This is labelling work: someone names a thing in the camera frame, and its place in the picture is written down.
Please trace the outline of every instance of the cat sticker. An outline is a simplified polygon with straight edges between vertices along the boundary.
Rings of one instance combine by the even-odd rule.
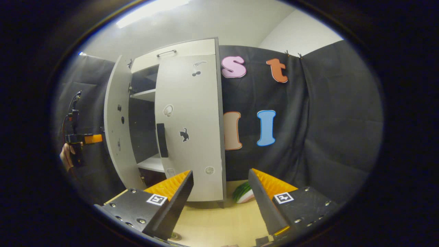
[[[189,134],[187,133],[187,129],[183,128],[184,131],[180,131],[180,136],[183,137],[183,142],[189,140]]]

